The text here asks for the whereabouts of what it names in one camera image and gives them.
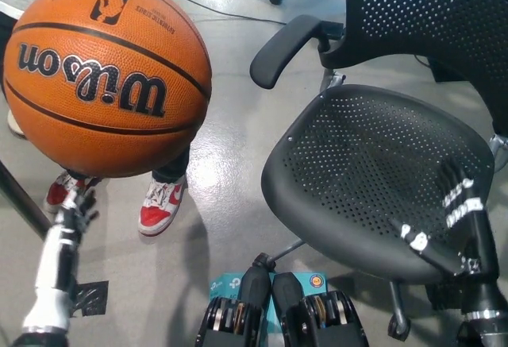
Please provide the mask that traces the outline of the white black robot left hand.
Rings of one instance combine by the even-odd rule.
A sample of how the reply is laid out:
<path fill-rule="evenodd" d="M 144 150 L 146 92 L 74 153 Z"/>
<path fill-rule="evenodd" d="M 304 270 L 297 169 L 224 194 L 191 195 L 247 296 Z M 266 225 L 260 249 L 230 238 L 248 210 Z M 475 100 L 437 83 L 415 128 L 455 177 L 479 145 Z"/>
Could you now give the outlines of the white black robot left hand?
<path fill-rule="evenodd" d="M 26 315 L 25 333 L 65 334 L 75 300 L 79 247 L 90 223 L 98 216 L 94 189 L 73 188 L 49 229 L 35 281 L 36 300 Z"/>

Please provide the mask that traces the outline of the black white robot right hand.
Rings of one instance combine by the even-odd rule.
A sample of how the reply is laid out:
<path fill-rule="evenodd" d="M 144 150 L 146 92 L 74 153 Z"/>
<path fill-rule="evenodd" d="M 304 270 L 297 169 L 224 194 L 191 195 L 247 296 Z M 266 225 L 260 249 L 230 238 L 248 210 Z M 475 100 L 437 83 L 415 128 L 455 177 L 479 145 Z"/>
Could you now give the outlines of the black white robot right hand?
<path fill-rule="evenodd" d="M 467 320 L 496 318 L 507 311 L 507 301 L 497 285 L 498 258 L 478 181 L 448 158 L 439 167 L 437 186 L 447 244 L 396 218 L 391 224 L 414 254 L 460 286 L 460 309 Z"/>

